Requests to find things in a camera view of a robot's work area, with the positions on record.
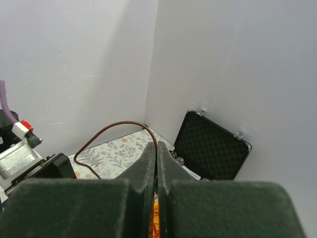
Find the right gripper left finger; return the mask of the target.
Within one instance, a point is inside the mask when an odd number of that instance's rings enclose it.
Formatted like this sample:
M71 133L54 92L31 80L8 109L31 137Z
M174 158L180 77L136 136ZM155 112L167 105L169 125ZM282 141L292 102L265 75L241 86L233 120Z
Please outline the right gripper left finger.
M156 148L114 179L28 179L5 204L3 238L150 238Z

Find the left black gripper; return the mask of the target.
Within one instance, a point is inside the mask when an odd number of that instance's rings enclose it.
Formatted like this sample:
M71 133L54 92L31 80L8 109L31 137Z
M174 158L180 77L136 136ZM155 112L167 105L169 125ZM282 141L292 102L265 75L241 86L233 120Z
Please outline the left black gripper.
M9 196L22 181L29 178L75 179L76 175L70 159L66 155L63 153L54 154L14 178L9 187L4 190L5 195Z

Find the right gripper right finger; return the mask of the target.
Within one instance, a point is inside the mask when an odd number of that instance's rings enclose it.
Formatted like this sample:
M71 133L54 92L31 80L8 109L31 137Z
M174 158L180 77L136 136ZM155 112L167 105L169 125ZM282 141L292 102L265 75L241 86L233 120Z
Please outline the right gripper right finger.
M163 238L303 238L292 200L271 182L198 181L157 147Z

